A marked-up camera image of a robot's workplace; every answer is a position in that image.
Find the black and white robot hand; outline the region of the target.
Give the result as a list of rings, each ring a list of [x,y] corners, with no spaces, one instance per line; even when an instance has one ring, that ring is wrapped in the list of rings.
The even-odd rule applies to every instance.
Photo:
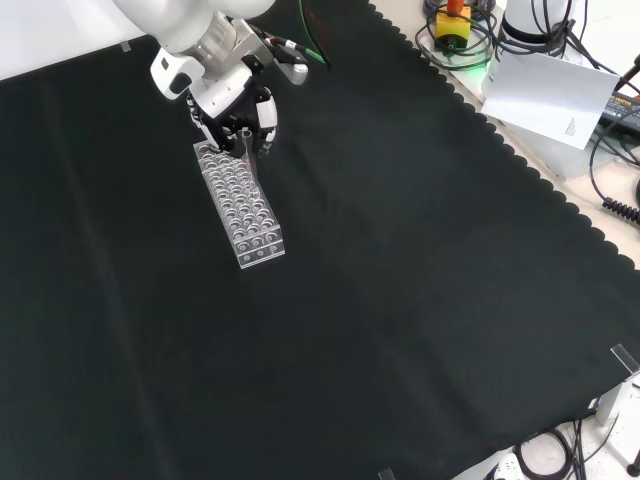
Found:
[[[262,85],[263,63],[254,55],[217,79],[201,78],[186,97],[192,122],[218,152],[238,150],[244,134],[251,134],[247,148],[256,157],[269,154],[276,137],[278,114],[271,91]]]

